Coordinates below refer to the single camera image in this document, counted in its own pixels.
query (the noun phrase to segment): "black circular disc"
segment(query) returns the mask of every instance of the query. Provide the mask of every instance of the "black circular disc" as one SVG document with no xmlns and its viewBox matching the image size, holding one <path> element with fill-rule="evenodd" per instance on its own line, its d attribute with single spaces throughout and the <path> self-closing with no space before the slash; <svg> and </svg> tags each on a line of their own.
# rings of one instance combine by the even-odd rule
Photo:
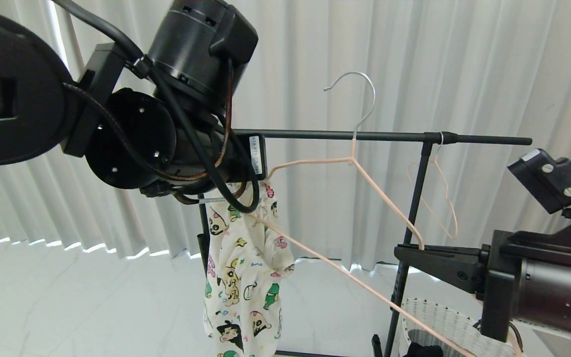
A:
<svg viewBox="0 0 571 357">
<path fill-rule="evenodd" d="M 59 56 L 29 29 L 0 15 L 0 165 L 29 160 L 62 141 L 73 124 Z"/>
<path fill-rule="evenodd" d="M 161 170 L 168 167 L 175 152 L 176 131 L 162 102 L 123 88 L 109 96 L 107 109 L 150 165 Z M 85 158 L 98 178 L 119 189 L 138 189 L 158 179 L 129 155 L 105 118 L 94 131 Z"/>
</svg>

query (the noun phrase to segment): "white curtain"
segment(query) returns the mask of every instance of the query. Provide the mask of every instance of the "white curtain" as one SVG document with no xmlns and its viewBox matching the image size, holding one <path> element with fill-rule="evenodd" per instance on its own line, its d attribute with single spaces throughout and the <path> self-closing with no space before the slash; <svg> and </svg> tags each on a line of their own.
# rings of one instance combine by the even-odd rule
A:
<svg viewBox="0 0 571 357">
<path fill-rule="evenodd" d="M 147 50 L 170 0 L 78 0 Z M 233 0 L 260 41 L 234 97 L 236 128 L 351 130 L 378 91 L 365 131 L 453 131 L 531 136 L 534 147 L 571 158 L 571 1 Z M 77 78 L 97 43 L 108 39 L 45 0 L 0 0 L 0 13 L 53 46 Z M 125 71 L 117 88 L 151 91 Z M 268 139 L 270 166 L 346 156 L 348 142 Z M 438 151 L 459 223 L 455 241 L 421 206 L 427 244 L 479 246 L 493 229 L 548 232 L 565 224 L 527 194 L 506 166 L 530 147 L 454 144 Z M 408 213 L 406 169 L 420 144 L 362 142 L 358 158 Z M 405 227 L 347 165 L 286 169 L 274 178 L 284 227 L 345 266 L 395 262 Z M 453 231 L 444 182 L 428 170 L 423 197 Z M 0 167 L 0 238 L 120 257 L 143 249 L 198 252 L 195 206 L 147 199 L 99 181 L 82 159 L 56 148 Z"/>
</svg>

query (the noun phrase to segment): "black metal rod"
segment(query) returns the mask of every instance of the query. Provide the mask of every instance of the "black metal rod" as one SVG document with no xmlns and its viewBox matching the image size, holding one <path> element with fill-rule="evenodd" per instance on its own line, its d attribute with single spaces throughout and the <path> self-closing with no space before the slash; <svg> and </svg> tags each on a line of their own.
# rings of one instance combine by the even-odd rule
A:
<svg viewBox="0 0 571 357">
<path fill-rule="evenodd" d="M 261 134 L 266 138 L 290 139 L 321 139 L 321 140 L 351 140 L 352 131 L 323 131 L 323 130 L 272 130 L 272 129 L 235 129 L 237 134 Z M 519 138 L 515 136 L 482 136 L 458 135 L 449 132 L 428 133 L 381 133 L 375 131 L 361 131 L 356 134 L 358 140 L 370 141 L 400 141 L 400 142 L 431 142 L 453 144 L 466 142 L 475 144 L 501 144 L 501 145 L 531 145 L 532 138 Z"/>
<path fill-rule="evenodd" d="M 290 351 L 277 351 L 275 357 L 277 356 L 296 356 L 296 357 L 342 357 L 335 355 L 320 355 L 318 353 L 306 353 L 306 352 L 290 352 Z"/>
<path fill-rule="evenodd" d="M 417 217 L 417 209 L 420 205 L 420 197 L 422 196 L 422 187 L 424 187 L 424 178 L 426 177 L 426 169 L 429 165 L 429 157 L 431 156 L 431 150 L 433 149 L 433 144 L 425 142 L 422 145 L 422 154 L 420 157 L 420 163 L 417 168 L 417 176 L 415 177 L 415 187 L 413 189 L 413 198 L 411 199 L 411 208 L 408 211 L 408 220 L 414 224 L 415 218 Z M 409 228 L 405 231 L 404 244 L 411 243 L 411 237 L 413 233 Z M 398 265 L 398 273 L 396 273 L 396 283 L 394 286 L 394 293 L 392 294 L 392 302 L 396 305 L 402 305 L 402 299 L 404 295 L 404 290 L 406 286 L 406 278 L 408 276 L 408 264 L 405 262 L 400 262 Z M 389 325 L 389 332 L 387 333 L 387 344 L 385 345 L 385 355 L 384 357 L 390 357 L 392 355 L 392 346 L 394 345 L 394 338 L 396 335 L 396 328 L 398 327 L 398 320 L 400 314 L 398 311 L 394 310 L 392 312 L 392 322 Z"/>
<path fill-rule="evenodd" d="M 197 195 L 199 198 L 204 198 L 203 194 Z M 206 205 L 200 203 L 200 218 L 202 220 L 202 233 L 197 235 L 197 244 L 200 247 L 200 255 L 202 256 L 202 264 L 204 265 L 204 274 L 208 268 L 208 251 L 211 245 L 211 230 L 208 224 L 208 214 L 206 213 Z"/>
</svg>

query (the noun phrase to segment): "screw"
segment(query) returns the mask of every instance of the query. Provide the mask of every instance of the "screw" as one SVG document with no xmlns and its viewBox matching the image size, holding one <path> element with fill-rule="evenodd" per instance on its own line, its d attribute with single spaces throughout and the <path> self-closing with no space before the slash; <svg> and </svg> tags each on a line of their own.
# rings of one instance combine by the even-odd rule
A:
<svg viewBox="0 0 571 357">
<path fill-rule="evenodd" d="M 568 187 L 568 188 L 566 188 L 566 189 L 564 190 L 564 195 L 565 195 L 565 196 L 568 196 L 568 197 L 571 197 L 571 187 Z"/>
</svg>

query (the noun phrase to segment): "white wicker laundry basket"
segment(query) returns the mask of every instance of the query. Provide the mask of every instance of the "white wicker laundry basket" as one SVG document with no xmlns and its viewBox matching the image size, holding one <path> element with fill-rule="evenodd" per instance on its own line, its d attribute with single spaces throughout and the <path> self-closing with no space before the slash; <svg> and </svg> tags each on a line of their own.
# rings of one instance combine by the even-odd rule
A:
<svg viewBox="0 0 571 357">
<path fill-rule="evenodd" d="M 431 303 L 424 299 L 408 298 L 402 308 L 428 327 L 444 335 L 458 346 L 468 350 L 477 357 L 512 357 L 514 349 L 506 343 L 485 337 L 473 327 L 473 319 L 460 314 L 448 307 Z M 442 343 L 442 341 L 422 330 L 410 319 L 401 317 L 403 338 L 399 342 L 399 355 L 406 355 L 408 346 L 419 343 L 422 346 L 440 346 L 444 350 L 444 357 L 458 357 L 460 354 Z"/>
</svg>

